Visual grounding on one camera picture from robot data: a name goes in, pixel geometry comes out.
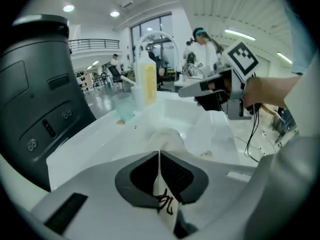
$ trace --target yellow label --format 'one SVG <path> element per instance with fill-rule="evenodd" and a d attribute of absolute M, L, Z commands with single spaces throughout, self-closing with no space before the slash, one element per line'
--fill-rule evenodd
<path fill-rule="evenodd" d="M 156 101 L 157 95 L 157 72 L 156 65 L 145 66 L 145 104 L 149 105 Z"/>

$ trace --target sink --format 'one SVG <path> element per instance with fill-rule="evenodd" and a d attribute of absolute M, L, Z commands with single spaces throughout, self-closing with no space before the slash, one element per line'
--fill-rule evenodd
<path fill-rule="evenodd" d="M 157 102 L 135 112 L 125 125 L 117 124 L 119 119 L 116 111 L 106 114 L 47 158 L 52 190 L 91 166 L 152 151 L 147 142 L 163 128 L 177 130 L 187 151 L 195 156 L 211 151 L 217 162 L 239 164 L 225 114 L 205 111 L 193 98 L 158 92 Z"/>

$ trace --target railing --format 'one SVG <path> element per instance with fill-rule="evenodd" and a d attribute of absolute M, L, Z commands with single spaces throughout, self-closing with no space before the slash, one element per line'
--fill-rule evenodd
<path fill-rule="evenodd" d="M 70 40 L 69 47 L 72 52 L 88 49 L 119 49 L 119 41 L 111 39 L 78 39 Z"/>

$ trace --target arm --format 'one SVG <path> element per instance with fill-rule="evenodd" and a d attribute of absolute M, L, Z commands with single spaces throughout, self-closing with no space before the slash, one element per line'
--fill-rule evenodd
<path fill-rule="evenodd" d="M 247 108 L 256 103 L 262 103 L 286 108 L 285 97 L 300 78 L 301 76 L 290 78 L 251 77 L 248 79 L 244 91 L 244 106 Z M 231 90 L 230 79 L 226 79 L 224 85 L 228 90 Z M 214 90 L 215 85 L 212 83 L 209 88 Z"/>

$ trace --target headband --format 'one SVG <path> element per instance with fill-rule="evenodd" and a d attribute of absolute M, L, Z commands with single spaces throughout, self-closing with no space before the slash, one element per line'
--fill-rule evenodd
<path fill-rule="evenodd" d="M 204 29 L 200 29 L 197 32 L 195 32 L 195 35 L 198 36 L 201 33 L 205 33 L 206 31 Z"/>

